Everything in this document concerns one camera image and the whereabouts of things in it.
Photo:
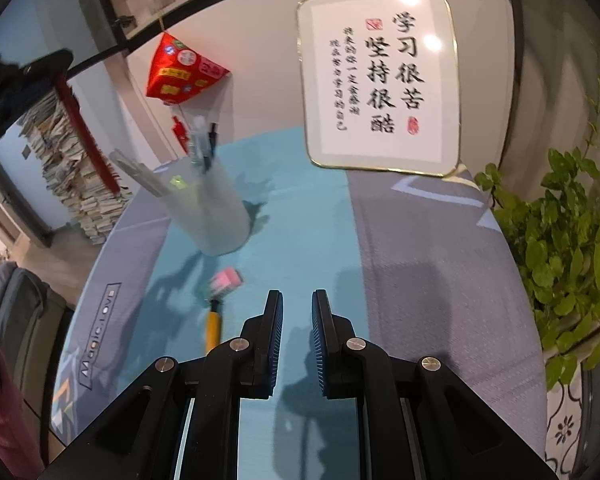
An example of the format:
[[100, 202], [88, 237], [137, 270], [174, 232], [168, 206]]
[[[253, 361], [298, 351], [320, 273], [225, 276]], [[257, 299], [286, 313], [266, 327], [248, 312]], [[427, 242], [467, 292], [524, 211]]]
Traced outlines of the yellow utility knife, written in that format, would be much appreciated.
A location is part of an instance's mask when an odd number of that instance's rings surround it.
[[213, 298], [209, 301], [206, 331], [204, 332], [204, 352], [209, 353], [220, 344], [222, 332], [222, 301]]

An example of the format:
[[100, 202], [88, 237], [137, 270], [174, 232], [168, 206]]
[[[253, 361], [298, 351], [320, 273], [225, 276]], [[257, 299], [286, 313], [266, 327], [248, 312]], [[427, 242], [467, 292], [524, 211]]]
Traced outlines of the translucent pen holder cup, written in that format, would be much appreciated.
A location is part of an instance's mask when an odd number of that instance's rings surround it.
[[248, 211], [219, 157], [202, 174], [184, 157], [154, 175], [166, 189], [160, 200], [169, 216], [205, 255], [234, 252], [248, 240]]

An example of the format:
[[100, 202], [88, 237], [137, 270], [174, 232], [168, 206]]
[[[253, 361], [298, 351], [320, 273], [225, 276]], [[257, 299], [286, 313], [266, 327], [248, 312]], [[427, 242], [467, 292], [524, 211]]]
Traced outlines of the red pyramid hanging ornament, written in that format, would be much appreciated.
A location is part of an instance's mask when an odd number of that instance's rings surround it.
[[164, 32], [149, 66], [145, 94], [166, 104], [182, 104], [229, 73], [224, 66]]

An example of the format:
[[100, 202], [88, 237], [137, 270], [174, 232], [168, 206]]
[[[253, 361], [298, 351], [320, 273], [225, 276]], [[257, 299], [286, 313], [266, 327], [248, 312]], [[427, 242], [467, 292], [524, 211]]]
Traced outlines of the tall stack of papers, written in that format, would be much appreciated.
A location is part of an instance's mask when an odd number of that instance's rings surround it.
[[106, 187], [53, 93], [34, 104], [18, 125], [20, 136], [42, 164], [46, 188], [92, 244], [104, 244], [128, 206], [131, 190], [120, 183], [120, 193], [114, 194]]

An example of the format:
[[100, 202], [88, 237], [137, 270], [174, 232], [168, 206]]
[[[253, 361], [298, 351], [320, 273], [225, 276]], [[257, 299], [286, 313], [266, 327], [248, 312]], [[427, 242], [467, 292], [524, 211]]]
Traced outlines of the pink eraser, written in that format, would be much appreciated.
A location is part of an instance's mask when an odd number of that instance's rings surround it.
[[234, 268], [225, 268], [214, 274], [209, 282], [209, 294], [212, 298], [224, 297], [242, 286], [242, 277]]

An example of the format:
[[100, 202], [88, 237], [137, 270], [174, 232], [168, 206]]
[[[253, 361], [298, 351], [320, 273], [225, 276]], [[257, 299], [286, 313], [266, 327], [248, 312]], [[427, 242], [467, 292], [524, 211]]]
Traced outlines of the framed calligraphy sign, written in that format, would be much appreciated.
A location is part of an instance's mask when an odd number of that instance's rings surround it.
[[297, 25], [311, 162], [433, 177], [458, 166], [460, 74], [448, 0], [306, 0]]

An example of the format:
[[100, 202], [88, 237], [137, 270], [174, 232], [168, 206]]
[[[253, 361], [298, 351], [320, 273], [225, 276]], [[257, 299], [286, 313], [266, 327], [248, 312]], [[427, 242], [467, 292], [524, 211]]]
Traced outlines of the green potted plant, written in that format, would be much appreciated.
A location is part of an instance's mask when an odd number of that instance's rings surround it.
[[584, 187], [586, 180], [600, 184], [590, 156], [600, 136], [600, 77], [586, 102], [585, 146], [548, 151], [542, 196], [523, 200], [510, 192], [493, 164], [475, 177], [490, 196], [527, 293], [548, 388], [570, 385], [579, 368], [600, 367], [600, 196]]

